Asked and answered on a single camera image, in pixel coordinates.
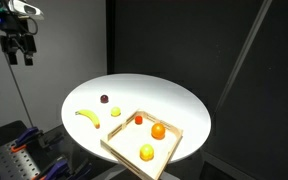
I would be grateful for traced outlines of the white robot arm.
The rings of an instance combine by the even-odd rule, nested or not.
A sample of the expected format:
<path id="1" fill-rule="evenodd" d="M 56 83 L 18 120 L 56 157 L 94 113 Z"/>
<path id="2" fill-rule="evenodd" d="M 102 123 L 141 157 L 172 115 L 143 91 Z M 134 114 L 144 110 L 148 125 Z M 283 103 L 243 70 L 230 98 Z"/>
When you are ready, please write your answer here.
<path id="1" fill-rule="evenodd" d="M 37 52 L 34 36 L 38 33 L 37 20 L 43 20 L 43 12 L 27 3 L 27 0 L 0 0 L 0 45 L 10 65 L 17 65 L 17 51 L 24 56 L 26 66 L 33 65 Z"/>

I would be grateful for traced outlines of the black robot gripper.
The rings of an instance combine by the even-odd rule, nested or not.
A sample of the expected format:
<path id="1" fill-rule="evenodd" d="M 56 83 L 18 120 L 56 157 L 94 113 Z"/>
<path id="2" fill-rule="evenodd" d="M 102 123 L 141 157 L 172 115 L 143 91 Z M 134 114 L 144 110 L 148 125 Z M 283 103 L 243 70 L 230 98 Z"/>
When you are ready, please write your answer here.
<path id="1" fill-rule="evenodd" d="M 26 66 L 33 65 L 33 53 L 36 53 L 34 40 L 35 32 L 28 31 L 26 19 L 20 19 L 10 14 L 0 14 L 0 30 L 4 35 L 0 36 L 2 51 L 9 53 L 8 59 L 11 65 L 17 65 L 16 52 L 21 50 Z"/>

